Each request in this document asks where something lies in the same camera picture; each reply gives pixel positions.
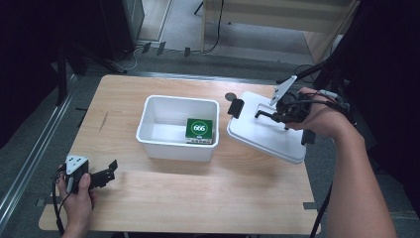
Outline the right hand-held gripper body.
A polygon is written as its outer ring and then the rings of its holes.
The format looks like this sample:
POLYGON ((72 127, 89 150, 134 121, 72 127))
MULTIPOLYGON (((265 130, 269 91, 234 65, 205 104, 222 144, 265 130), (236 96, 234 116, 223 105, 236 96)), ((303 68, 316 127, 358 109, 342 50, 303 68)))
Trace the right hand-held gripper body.
POLYGON ((307 94, 290 91, 289 88, 297 79, 293 75, 290 79, 280 83, 274 88, 270 106, 275 106, 275 111, 269 118, 281 123, 301 123, 310 113, 311 98, 307 94))

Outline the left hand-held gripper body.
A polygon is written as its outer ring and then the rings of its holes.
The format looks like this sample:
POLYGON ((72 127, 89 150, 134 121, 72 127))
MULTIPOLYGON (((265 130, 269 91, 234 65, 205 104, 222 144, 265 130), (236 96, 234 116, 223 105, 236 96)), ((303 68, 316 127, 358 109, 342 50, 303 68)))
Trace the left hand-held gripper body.
POLYGON ((78 193, 81 178, 88 173, 89 162, 87 157, 68 155, 65 160, 64 181, 66 193, 78 193))

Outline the white box lid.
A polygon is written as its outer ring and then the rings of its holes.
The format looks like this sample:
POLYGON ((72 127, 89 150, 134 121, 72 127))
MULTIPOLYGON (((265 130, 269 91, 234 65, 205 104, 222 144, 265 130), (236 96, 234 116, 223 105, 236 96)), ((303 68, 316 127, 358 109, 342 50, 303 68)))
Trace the white box lid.
POLYGON ((246 91, 241 95, 244 101, 239 118, 232 117, 227 131, 232 137, 262 152, 292 164, 305 160, 306 147, 301 144, 302 131, 286 130, 285 125, 270 118, 255 115, 259 110, 272 114, 275 108, 269 105, 270 99, 246 91))

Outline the white plastic box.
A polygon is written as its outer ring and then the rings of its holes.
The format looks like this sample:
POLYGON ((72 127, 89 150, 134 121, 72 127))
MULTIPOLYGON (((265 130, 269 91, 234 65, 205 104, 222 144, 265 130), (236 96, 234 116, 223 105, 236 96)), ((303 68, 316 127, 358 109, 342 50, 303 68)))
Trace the white plastic box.
POLYGON ((209 162, 219 143, 219 114, 215 100, 151 95, 146 99, 136 138, 149 158, 209 162), (188 118, 213 121, 210 145, 186 142, 188 118))

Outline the green packet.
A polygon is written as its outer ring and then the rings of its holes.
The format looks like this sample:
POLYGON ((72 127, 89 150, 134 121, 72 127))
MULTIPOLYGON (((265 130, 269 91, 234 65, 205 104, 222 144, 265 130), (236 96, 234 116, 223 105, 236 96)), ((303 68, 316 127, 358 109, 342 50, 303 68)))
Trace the green packet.
POLYGON ((213 141, 213 121, 188 118, 185 139, 187 143, 210 145, 213 141))

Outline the person's left hand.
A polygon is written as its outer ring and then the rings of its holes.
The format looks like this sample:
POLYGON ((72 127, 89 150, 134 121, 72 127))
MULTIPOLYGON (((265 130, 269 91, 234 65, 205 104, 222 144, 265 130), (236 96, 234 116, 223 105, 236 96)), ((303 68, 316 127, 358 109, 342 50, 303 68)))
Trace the person's left hand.
POLYGON ((79 227, 89 229, 92 223, 93 207, 97 200, 97 195, 93 189, 90 189, 90 174, 85 174, 79 182, 79 191, 77 194, 66 193, 66 183, 63 174, 59 175, 57 188, 61 197, 67 200, 63 203, 66 211, 66 227, 79 227))

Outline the person's right hand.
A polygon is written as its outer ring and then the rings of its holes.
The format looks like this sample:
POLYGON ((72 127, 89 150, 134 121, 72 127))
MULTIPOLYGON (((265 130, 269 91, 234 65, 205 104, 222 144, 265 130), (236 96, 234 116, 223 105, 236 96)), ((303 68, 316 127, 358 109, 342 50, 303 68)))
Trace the person's right hand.
POLYGON ((316 103, 311 105, 311 110, 306 119, 301 123, 289 122, 286 126, 294 130, 311 130, 316 134, 331 137, 338 140, 351 131, 354 126, 349 122, 345 115, 324 104, 328 99, 314 89, 302 87, 299 93, 308 95, 316 103))

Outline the light wooden furniture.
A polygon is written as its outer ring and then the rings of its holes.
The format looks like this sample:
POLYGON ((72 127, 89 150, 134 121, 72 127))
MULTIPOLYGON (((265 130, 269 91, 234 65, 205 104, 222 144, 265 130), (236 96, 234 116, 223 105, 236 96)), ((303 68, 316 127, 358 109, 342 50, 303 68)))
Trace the light wooden furniture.
POLYGON ((302 31, 318 63, 337 36, 346 32, 361 0, 202 0, 201 49, 206 22, 224 22, 302 31))

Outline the dark cabinet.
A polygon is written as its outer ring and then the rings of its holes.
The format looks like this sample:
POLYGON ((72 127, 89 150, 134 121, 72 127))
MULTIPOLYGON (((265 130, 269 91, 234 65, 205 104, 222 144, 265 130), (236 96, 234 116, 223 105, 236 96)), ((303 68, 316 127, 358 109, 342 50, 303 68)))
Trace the dark cabinet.
POLYGON ((143 0, 100 0, 105 23, 103 52, 109 60, 119 60, 136 46, 145 10, 143 0))

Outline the metal floor rail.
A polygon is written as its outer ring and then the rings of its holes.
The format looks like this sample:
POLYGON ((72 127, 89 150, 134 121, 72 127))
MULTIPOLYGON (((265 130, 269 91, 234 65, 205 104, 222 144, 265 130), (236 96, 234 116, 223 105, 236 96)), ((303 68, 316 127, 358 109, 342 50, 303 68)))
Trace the metal floor rail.
POLYGON ((32 175, 34 174, 39 162, 41 161, 41 158, 43 157, 54 132, 56 131, 62 117, 64 116, 68 105, 72 100, 74 88, 78 84, 78 81, 79 77, 75 74, 73 74, 68 80, 67 95, 64 97, 61 104, 54 108, 49 121, 43 128, 41 135, 37 139, 28 157, 24 160, 24 163, 15 176, 13 183, 5 195, 0 199, 0 234, 3 233, 32 175))

